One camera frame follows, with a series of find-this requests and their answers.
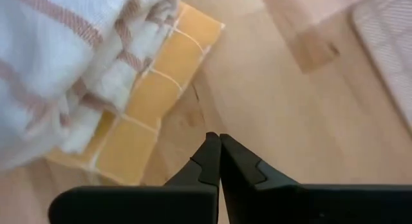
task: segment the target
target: striped towel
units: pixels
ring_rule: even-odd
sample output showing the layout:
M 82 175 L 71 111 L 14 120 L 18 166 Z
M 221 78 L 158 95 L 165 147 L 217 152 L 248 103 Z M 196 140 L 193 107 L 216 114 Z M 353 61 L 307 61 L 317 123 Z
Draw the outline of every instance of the striped towel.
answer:
M 0 0 L 0 169 L 81 152 L 121 113 L 178 0 Z

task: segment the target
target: yellow cloth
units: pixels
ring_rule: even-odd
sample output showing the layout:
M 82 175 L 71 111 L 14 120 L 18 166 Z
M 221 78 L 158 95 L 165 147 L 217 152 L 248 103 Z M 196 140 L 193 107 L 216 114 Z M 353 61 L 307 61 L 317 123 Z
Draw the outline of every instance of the yellow cloth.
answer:
M 124 185 L 140 183 L 158 139 L 161 120 L 191 82 L 223 24 L 181 3 L 180 15 L 151 70 L 131 94 L 125 115 L 105 112 L 83 154 L 54 149 L 47 159 L 99 173 Z

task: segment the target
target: pink stripe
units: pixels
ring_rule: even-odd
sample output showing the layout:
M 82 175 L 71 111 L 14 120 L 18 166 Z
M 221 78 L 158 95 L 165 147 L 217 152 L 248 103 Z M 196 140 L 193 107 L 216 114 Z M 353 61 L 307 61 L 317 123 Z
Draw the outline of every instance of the pink stripe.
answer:
M 146 57 L 146 58 L 144 59 L 144 62 L 143 62 L 143 68 L 146 69 L 147 67 L 150 66 L 150 64 L 152 64 L 152 62 L 153 62 L 153 59 L 152 59 L 152 58 Z
M 146 19 L 146 21 L 149 21 L 149 22 L 152 22 L 152 23 L 155 23 L 155 24 L 157 24 L 158 26 L 161 26 L 162 24 L 164 24 L 164 20 L 162 20 L 161 18 L 159 18 L 159 17 L 147 17 L 147 19 Z
M 121 18 L 125 21 L 135 18 L 141 9 L 140 1 L 141 0 L 130 0 L 122 10 L 122 13 L 120 14 Z
M 170 26 L 173 26 L 175 22 L 176 22 L 176 18 L 172 15 L 168 15 L 165 20 L 165 24 L 168 24 Z
M 131 33 L 123 19 L 118 19 L 115 23 L 115 30 L 122 40 L 123 49 L 126 49 L 132 41 Z
M 138 73 L 140 73 L 143 70 L 142 61 L 136 56 L 134 56 L 132 53 L 129 53 L 128 51 L 122 51 L 117 58 L 119 60 L 124 61 L 126 64 L 130 65 L 130 67 L 135 69 Z
M 13 98 L 25 109 L 33 112 L 33 120 L 29 122 L 27 129 L 34 126 L 47 114 L 49 106 L 46 100 L 40 95 L 28 91 L 13 67 L 2 60 L 0 60 L 0 79 L 8 84 Z
M 71 88 L 74 94 L 77 95 L 79 98 L 83 97 L 83 95 L 86 94 L 88 90 L 82 78 L 79 78 Z
M 48 17 L 60 22 L 73 30 L 80 38 L 89 43 L 94 49 L 103 42 L 103 37 L 93 25 L 83 17 L 62 8 L 48 0 L 20 0 L 31 6 L 34 10 L 47 15 Z
M 67 114 L 60 114 L 60 125 L 62 127 L 69 127 L 70 126 L 70 117 Z

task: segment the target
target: white towel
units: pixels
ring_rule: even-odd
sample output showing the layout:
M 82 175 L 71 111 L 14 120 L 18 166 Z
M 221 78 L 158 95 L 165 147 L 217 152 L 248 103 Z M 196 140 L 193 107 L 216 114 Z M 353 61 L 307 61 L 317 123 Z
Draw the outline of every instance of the white towel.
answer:
M 81 152 L 125 109 L 178 0 L 0 0 L 0 169 Z

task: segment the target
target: black plastic object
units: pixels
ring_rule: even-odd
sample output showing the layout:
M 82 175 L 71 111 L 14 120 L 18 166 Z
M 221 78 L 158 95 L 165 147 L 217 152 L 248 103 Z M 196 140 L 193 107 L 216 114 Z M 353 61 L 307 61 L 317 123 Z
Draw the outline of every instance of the black plastic object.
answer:
M 51 224 L 217 223 L 221 142 L 215 133 L 163 187 L 79 187 L 58 196 Z
M 301 185 L 229 135 L 206 141 L 163 187 L 81 187 L 61 194 L 51 224 L 217 223 L 221 179 L 231 224 L 412 223 L 412 187 Z

